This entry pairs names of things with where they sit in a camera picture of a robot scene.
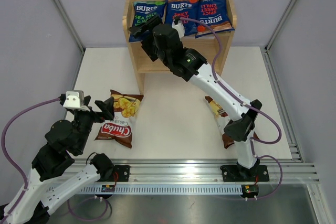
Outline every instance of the perforated metal strip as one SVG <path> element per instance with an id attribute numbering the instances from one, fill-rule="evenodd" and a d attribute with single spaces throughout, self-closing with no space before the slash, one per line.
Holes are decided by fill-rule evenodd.
<path id="1" fill-rule="evenodd" d="M 240 195 L 240 185 L 117 185 L 114 192 L 102 191 L 102 184 L 83 188 L 77 194 L 128 195 Z"/>

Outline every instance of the black cable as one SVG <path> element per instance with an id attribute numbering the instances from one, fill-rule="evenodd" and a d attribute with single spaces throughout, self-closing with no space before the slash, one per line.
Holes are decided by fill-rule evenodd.
<path id="1" fill-rule="evenodd" d="M 97 152 L 92 152 L 89 156 L 88 156 L 88 158 L 86 159 L 86 162 L 85 162 L 85 164 L 87 165 L 88 164 L 88 161 L 89 161 L 89 158 L 93 155 L 93 154 L 98 154 Z"/>

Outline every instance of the white table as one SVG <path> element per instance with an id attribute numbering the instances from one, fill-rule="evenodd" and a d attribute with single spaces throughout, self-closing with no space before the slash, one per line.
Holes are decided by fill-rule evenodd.
<path id="1" fill-rule="evenodd" d="M 262 110 L 281 126 L 279 111 L 258 47 L 231 47 L 222 78 L 250 100 L 259 99 Z M 75 85 L 94 100 L 110 97 L 110 89 L 139 94 L 127 48 L 87 48 Z M 170 73 L 146 74 L 144 99 L 133 131 L 133 148 L 114 140 L 94 141 L 100 129 L 92 127 L 84 154 L 105 153 L 113 159 L 232 159 L 235 146 L 224 149 L 205 93 Z M 256 132 L 265 141 L 277 138 L 276 128 L 263 116 L 256 120 Z M 256 143 L 256 153 L 291 159 L 285 134 L 276 145 Z"/>

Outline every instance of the blue chip bag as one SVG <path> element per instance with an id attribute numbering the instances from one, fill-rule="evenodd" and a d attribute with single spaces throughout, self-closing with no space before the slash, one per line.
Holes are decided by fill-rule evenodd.
<path id="1" fill-rule="evenodd" d="M 134 5 L 134 20 L 133 26 L 138 26 L 145 23 L 148 19 L 152 18 L 156 14 L 162 19 L 164 13 L 165 1 L 135 1 Z M 129 42 L 142 41 L 149 31 L 146 31 L 143 35 L 138 38 L 134 38 L 133 35 L 130 36 Z"/>
<path id="2" fill-rule="evenodd" d="M 173 24 L 175 17 L 197 18 L 198 0 L 166 0 L 166 24 Z M 197 27 L 194 22 L 183 21 L 184 35 L 188 36 L 197 33 Z"/>
<path id="3" fill-rule="evenodd" d="M 204 22 L 216 33 L 235 30 L 226 11 L 226 0 L 200 0 L 197 20 Z M 211 34 L 206 27 L 197 24 L 196 38 Z"/>

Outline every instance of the orange circle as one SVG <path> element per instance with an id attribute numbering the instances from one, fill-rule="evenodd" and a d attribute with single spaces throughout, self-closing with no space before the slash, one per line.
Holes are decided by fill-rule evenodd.
<path id="1" fill-rule="evenodd" d="M 189 0 L 190 3 L 194 4 L 197 3 L 198 0 Z"/>
<path id="2" fill-rule="evenodd" d="M 205 27 L 204 26 L 198 26 L 197 31 L 199 31 L 199 32 L 205 31 Z"/>

